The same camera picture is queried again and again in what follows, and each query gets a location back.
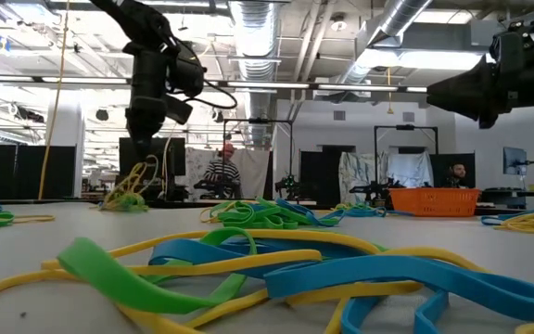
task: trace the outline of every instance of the white table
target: white table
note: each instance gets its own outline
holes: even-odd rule
[[[36,271],[40,262],[54,258],[76,237],[88,237],[111,250],[164,235],[216,228],[198,221],[200,209],[116,213],[90,210],[89,204],[57,203],[10,205],[16,215],[53,214],[52,223],[0,228],[0,279]],[[471,219],[406,217],[348,218],[336,230],[396,248],[434,246],[457,252],[494,273],[534,283],[534,235],[495,231]],[[121,258],[125,264],[146,263],[150,250]],[[221,276],[181,278],[170,289],[207,295]],[[243,293],[262,287],[249,279]],[[366,333],[411,333],[413,310],[429,291],[386,299],[366,318]],[[292,309],[269,301],[202,328],[209,333],[321,333],[335,308],[334,302]],[[175,316],[179,321],[193,315]],[[451,296],[451,307],[439,320],[442,333],[514,333],[520,321]],[[140,333],[105,297],[85,284],[41,282],[0,293],[0,334],[18,333]]]

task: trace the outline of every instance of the person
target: person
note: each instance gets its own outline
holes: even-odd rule
[[[219,153],[219,158],[210,161],[207,170],[205,171],[203,178],[211,182],[222,181],[222,175],[225,176],[224,182],[233,183],[237,185],[235,188],[232,186],[223,187],[223,195],[226,198],[230,198],[240,189],[240,173],[238,168],[231,161],[234,155],[234,146],[230,143],[226,143],[222,152]]]
[[[449,176],[442,183],[442,187],[466,188],[464,177],[467,172],[464,165],[460,162],[454,162],[449,167]]]

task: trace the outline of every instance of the exposed pipe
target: exposed pipe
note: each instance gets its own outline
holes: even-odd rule
[[[324,32],[326,31],[326,28],[328,27],[327,22],[331,19],[331,16],[333,15],[333,7],[335,7],[335,3],[336,2],[329,0],[326,4],[326,8],[324,9],[323,19],[321,21],[321,26],[319,27],[318,33],[316,33],[316,37],[314,37],[314,43],[312,44],[311,54],[308,57],[306,67],[304,68],[304,73],[302,74],[301,81],[303,82],[307,81],[309,75],[311,74],[312,66],[314,65],[314,61],[316,60],[316,54],[319,52],[319,48],[321,47],[321,42],[323,41]]]
[[[308,46],[311,44],[312,32],[314,31],[314,25],[318,19],[319,9],[321,8],[321,1],[313,1],[310,11],[311,19],[308,22],[308,27],[302,38],[302,45],[300,46],[300,52],[298,54],[298,60],[296,60],[296,67],[294,68],[294,75],[292,75],[291,81],[295,82],[299,79],[300,71],[302,70],[302,65],[304,64],[304,58],[306,57],[306,52],[308,51]]]
[[[276,33],[279,5],[258,1],[230,2],[235,21],[236,53],[239,56],[272,58],[276,52]],[[268,60],[242,60],[238,62],[240,75],[245,81],[272,82],[275,63]],[[273,94],[245,93],[247,117],[259,118],[270,115]],[[261,144],[261,129],[251,129],[251,141]]]
[[[378,27],[372,34],[368,46],[389,36],[404,33],[431,2],[432,0],[387,0],[383,13],[379,17]],[[339,84],[360,84],[366,78],[371,70],[366,64],[377,52],[368,46],[339,77],[337,80]]]

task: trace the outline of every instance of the orange plastic crate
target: orange plastic crate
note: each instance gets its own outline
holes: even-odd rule
[[[390,189],[395,210],[420,217],[471,217],[475,214],[479,193],[479,189]]]

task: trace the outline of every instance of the monitor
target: monitor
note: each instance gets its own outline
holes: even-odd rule
[[[522,148],[504,148],[502,154],[503,173],[510,175],[526,175],[527,152]]]
[[[150,154],[158,158],[160,164],[162,163],[162,156],[164,155],[164,147],[168,138],[152,138]],[[135,153],[134,144],[131,138],[119,139],[119,174],[128,175],[135,164],[139,162],[139,158]],[[168,156],[166,157],[168,164],[168,172],[176,176],[186,174],[184,163],[184,138],[171,138],[168,147]]]

